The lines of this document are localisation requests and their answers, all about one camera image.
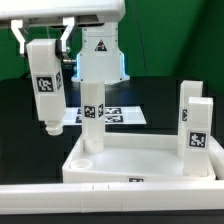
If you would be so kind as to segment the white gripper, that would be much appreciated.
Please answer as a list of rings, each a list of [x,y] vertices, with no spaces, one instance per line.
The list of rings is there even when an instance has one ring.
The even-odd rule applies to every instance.
[[[56,55],[67,58],[69,37],[75,27],[119,22],[125,15],[125,0],[0,0],[0,28],[11,22],[11,30],[19,42],[19,53],[27,56],[28,26],[63,26],[56,41]]]

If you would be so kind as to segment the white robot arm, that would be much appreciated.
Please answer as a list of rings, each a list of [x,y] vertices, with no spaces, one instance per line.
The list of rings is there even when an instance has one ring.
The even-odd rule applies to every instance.
[[[124,54],[118,47],[118,23],[125,16],[125,0],[0,0],[0,29],[10,28],[24,54],[27,27],[60,26],[65,32],[59,45],[68,52],[74,28],[82,29],[74,82],[103,79],[107,84],[125,81]]]

